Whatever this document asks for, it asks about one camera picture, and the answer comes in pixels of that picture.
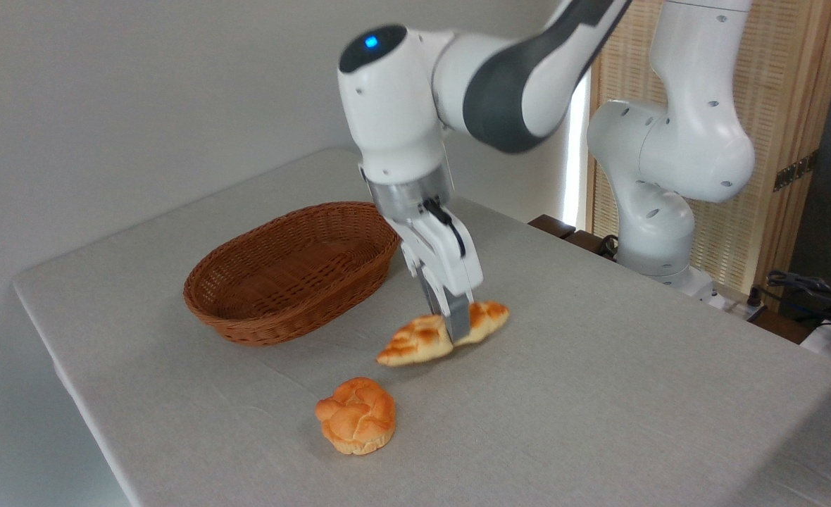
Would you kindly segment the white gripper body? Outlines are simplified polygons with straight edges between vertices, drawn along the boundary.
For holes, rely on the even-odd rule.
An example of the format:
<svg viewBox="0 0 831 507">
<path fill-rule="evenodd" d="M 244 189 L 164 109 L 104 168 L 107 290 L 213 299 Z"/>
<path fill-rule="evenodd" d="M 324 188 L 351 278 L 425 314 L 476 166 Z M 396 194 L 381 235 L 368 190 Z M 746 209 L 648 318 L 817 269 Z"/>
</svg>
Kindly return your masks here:
<svg viewBox="0 0 831 507">
<path fill-rule="evenodd" d="M 473 301 L 473 290 L 483 282 L 483 273 L 473 238 L 460 219 L 440 204 L 428 204 L 409 218 L 385 219 L 401 238 L 412 276 L 418 270 L 429 270 L 444 291 L 467 294 Z"/>
</svg>

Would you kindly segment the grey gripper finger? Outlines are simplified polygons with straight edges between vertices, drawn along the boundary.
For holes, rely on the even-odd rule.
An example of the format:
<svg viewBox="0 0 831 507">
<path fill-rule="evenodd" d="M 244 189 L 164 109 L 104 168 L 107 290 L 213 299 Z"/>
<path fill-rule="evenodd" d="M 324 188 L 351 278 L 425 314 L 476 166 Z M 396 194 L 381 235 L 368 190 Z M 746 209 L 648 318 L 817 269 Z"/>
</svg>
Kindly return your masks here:
<svg viewBox="0 0 831 507">
<path fill-rule="evenodd" d="M 456 296 L 449 291 L 444 291 L 444 300 L 447 304 L 444 321 L 451 341 L 456 343 L 468 336 L 471 331 L 470 299 L 467 294 Z"/>
<path fill-rule="evenodd" d="M 421 284 L 432 314 L 446 315 L 446 295 L 444 293 L 444 287 L 438 283 L 434 274 L 429 270 L 418 270 L 416 272 L 416 278 L 418 278 Z"/>
</svg>

